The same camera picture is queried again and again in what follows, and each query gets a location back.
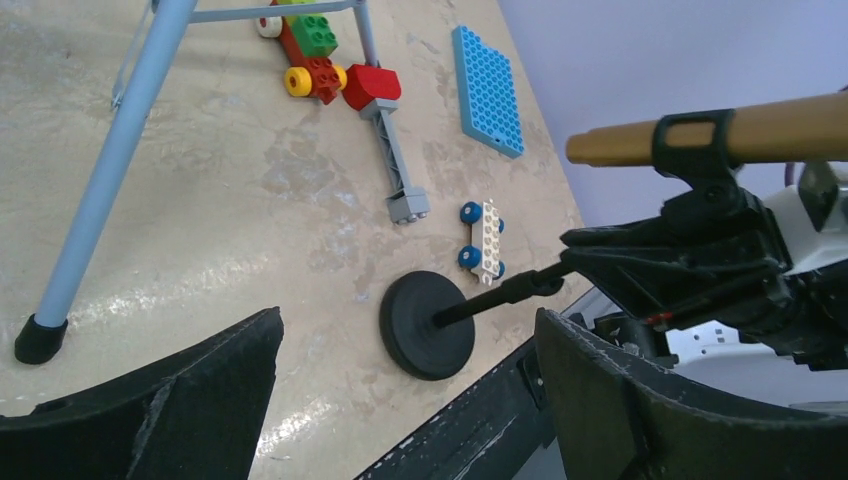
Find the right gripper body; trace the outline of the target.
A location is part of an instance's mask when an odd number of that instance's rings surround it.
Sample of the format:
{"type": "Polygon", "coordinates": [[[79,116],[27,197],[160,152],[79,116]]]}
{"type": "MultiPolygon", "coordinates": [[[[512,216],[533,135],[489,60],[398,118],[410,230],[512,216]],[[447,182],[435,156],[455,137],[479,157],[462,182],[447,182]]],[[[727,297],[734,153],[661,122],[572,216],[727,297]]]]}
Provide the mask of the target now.
{"type": "Polygon", "coordinates": [[[657,331],[717,321],[813,371],[847,366],[847,229],[819,229],[796,192],[689,192],[562,242],[569,271],[657,331]]]}

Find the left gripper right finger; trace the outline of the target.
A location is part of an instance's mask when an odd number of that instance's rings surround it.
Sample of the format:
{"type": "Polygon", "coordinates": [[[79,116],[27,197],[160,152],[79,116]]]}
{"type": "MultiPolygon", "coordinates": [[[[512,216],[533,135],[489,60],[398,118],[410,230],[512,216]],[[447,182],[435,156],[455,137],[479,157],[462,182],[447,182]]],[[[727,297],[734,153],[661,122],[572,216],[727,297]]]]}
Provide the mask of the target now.
{"type": "Polygon", "coordinates": [[[847,420],[726,393],[539,309],[534,339],[570,479],[843,479],[847,420]]]}

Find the black microphone stand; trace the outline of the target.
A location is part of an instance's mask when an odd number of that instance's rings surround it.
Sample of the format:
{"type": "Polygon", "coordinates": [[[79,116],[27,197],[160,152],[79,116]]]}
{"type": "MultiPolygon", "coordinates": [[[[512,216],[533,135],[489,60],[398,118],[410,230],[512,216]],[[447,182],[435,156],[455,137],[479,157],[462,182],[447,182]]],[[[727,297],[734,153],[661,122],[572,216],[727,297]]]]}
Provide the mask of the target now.
{"type": "Polygon", "coordinates": [[[470,298],[432,271],[395,280],[379,311],[380,335],[390,357],[415,378],[450,378],[473,351],[475,315],[552,296],[573,273],[647,325],[683,320],[723,275],[731,227],[744,206],[736,181],[739,164],[727,147],[734,115],[731,109],[672,114],[655,124],[653,167],[689,187],[665,201],[656,217],[568,231],[555,264],[518,273],[470,298]]]}

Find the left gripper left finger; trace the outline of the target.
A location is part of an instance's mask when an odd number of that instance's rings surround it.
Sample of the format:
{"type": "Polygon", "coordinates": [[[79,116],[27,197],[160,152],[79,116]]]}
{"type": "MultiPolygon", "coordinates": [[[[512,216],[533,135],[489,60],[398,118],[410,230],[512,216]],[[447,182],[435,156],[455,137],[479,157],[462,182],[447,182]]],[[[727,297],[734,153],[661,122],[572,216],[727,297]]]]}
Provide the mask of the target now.
{"type": "Polygon", "coordinates": [[[245,479],[276,379],[276,307],[1,420],[4,479],[245,479]]]}

